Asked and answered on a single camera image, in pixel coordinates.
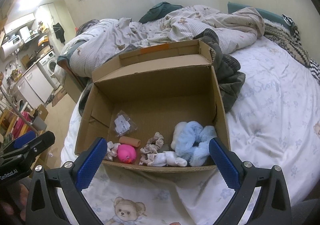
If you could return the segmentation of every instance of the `metal pole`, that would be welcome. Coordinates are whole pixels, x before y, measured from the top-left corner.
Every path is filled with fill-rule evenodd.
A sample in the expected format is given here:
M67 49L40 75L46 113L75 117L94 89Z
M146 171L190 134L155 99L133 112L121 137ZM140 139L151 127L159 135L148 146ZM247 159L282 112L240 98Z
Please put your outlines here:
M25 124L28 125L28 127L36 133L36 135L39 135L39 132L31 125L29 121L25 119L25 117L16 109L16 106L11 102L7 94L3 91L3 88L1 87L2 81L0 81L0 91L2 92L3 96L6 98L6 100L9 102L10 106L12 107L13 111L23 120Z

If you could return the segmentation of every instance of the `cardboard box flap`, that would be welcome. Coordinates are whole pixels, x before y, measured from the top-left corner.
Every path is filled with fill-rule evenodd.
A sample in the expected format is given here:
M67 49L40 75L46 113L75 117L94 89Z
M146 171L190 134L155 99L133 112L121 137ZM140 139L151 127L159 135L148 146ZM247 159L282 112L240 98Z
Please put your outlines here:
M142 72L154 72L164 69L210 64L211 62L209 62L202 55L183 55L177 57L161 58L121 67L120 69L100 78L96 82L111 80L121 76L127 76Z
M116 71L117 69L120 69L121 67L161 58L164 59L183 55L202 54L209 62L212 62L208 49L203 49L202 51L201 47L209 46L199 40L189 40L161 44L157 46L137 49L126 53L120 53L104 63L98 69L93 71L92 79L93 82L96 82L106 75Z

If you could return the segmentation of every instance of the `cardboard box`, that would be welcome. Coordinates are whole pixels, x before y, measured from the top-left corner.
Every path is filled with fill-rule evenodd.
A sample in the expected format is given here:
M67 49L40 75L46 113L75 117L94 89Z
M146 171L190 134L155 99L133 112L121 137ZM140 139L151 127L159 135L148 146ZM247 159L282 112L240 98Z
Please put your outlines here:
M38 107L37 107L37 110L38 110L38 116L43 120L45 121L45 118L47 117L48 115L48 111L47 109L45 108L45 106L43 104L40 104ZM35 110L32 110L30 112L30 115L33 116L33 114L35 113Z
M183 41L120 54L92 73L94 85L82 116L75 153L87 150L96 137L118 142L114 119L123 110L138 129L127 134L147 140L159 132L170 145L180 121L214 125L218 137L230 148L222 99L211 66L210 47L199 41ZM200 167L150 167L103 161L104 164L153 172L190 172L213 169L213 161Z
M47 54L50 50L51 50L50 45L47 45L38 53L38 57L42 57L43 55Z
M24 67L25 69L28 69L27 63L28 63L29 61L30 61L30 56L29 56L29 55L25 55L24 57L22 57L21 63L22 63L22 65L23 65L23 67Z

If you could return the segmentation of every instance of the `kitchen cabinet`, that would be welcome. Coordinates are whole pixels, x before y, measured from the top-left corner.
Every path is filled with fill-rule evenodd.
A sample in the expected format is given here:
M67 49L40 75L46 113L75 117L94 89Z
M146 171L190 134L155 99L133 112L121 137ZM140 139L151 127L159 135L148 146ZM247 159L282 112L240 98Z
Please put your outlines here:
M38 97L45 103L53 92L53 87L44 77L39 67L35 64L24 77Z
M27 101L32 108L44 104L53 92L53 87L34 64L12 87L12 95L17 100Z
M18 32L18 30L20 28L23 28L24 26L28 26L28 28L30 28L34 21L35 21L35 16L33 15L33 13L30 13L21 18L18 18L4 26L5 34L7 36L10 36Z

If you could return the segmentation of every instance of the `pink rubber duck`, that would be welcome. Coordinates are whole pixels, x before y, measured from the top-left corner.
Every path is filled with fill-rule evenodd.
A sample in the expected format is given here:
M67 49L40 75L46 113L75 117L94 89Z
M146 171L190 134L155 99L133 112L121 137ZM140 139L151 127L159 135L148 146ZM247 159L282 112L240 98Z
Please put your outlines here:
M122 163L132 164L137 158L137 153L134 147L126 144L119 145L117 153L118 158Z

